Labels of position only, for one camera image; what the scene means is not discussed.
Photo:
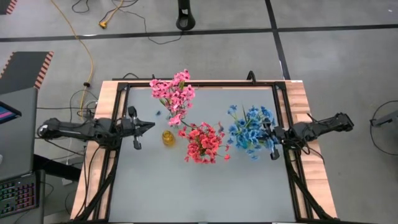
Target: gray floor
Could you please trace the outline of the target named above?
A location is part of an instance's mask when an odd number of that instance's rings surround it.
[[[142,20],[116,13],[106,30],[98,26],[110,1],[89,1],[90,12],[75,14],[75,2],[56,0],[78,34],[143,32]],[[148,31],[175,28],[176,1],[139,1],[131,7],[147,18]],[[279,27],[353,26],[398,23],[396,1],[272,0]],[[264,1],[192,1],[196,30],[270,27]],[[0,16],[1,37],[71,35],[69,27],[47,0],[18,0],[10,16]],[[158,37],[159,41],[176,37]],[[303,80],[316,118],[348,113],[355,123],[350,133],[331,133],[320,138],[333,199],[343,220],[394,223],[398,219],[397,158],[377,151],[369,137],[369,119],[382,103],[396,100],[398,90],[398,30],[345,30],[281,33],[290,76]],[[140,77],[170,77],[187,68],[194,79],[239,79],[253,70],[258,79],[280,80],[279,59],[271,33],[183,36],[166,45],[145,38],[86,40],[95,61],[91,91],[98,96],[101,82],[133,72]],[[77,41],[0,43],[0,62],[13,51],[55,52],[42,89],[39,106],[68,106],[74,91],[82,89],[90,64]],[[78,106],[80,96],[72,100]],[[391,105],[380,114],[396,109]],[[37,123],[49,117],[67,120],[69,111],[40,111]],[[376,141],[398,153],[397,132],[392,126],[375,129]],[[68,147],[69,140],[59,144]],[[70,146],[82,150],[83,143]],[[35,152],[49,158],[66,156],[56,147],[36,141]],[[51,180],[58,191],[49,201],[54,212],[64,212],[67,192],[60,179]],[[64,213],[46,218],[47,223],[65,220]]]

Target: small glass jar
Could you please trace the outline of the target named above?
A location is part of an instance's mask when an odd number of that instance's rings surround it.
[[[165,146],[171,147],[174,146],[175,144],[175,138],[173,133],[171,133],[171,131],[164,131],[162,134],[162,140],[163,140],[163,144],[165,144]]]

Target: rgb keyboard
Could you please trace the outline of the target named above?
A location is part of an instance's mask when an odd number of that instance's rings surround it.
[[[37,207],[38,189],[35,174],[0,182],[0,218]]]

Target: computer monitor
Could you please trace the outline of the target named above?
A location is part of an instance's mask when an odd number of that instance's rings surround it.
[[[0,101],[0,124],[21,117],[20,111]]]

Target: gray table surface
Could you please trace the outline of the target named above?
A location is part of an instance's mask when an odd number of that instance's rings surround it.
[[[233,118],[226,114],[230,105],[246,109],[265,106],[275,114],[272,90],[200,89],[186,121],[217,124],[228,130]],[[283,152],[272,161],[263,149],[252,161],[234,146],[229,161],[216,164],[184,161],[186,139],[167,124],[167,110],[153,99],[149,89],[131,89],[128,106],[135,106],[143,121],[156,126],[140,138],[142,149],[135,150],[133,138],[123,139],[111,199],[111,222],[294,222],[294,211]],[[172,130],[174,147],[163,145],[164,130]],[[226,133],[224,142],[229,138]]]

